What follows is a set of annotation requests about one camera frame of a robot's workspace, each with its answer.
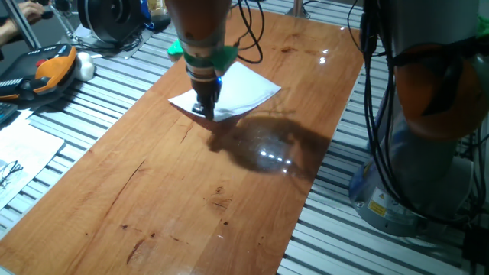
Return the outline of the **bare human hand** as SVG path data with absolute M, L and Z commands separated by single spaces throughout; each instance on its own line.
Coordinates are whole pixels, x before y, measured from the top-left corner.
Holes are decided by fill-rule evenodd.
M 18 4 L 18 7 L 30 24 L 40 21 L 45 12 L 43 5 L 36 2 L 22 2 Z

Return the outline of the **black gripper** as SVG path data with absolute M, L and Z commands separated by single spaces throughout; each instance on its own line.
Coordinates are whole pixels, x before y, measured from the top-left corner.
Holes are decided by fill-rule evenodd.
M 215 117 L 215 104 L 219 100 L 222 88 L 222 78 L 217 77 L 212 80 L 192 79 L 191 85 L 197 94 L 197 103 L 193 105 L 193 113 L 201 115 L 208 120 Z

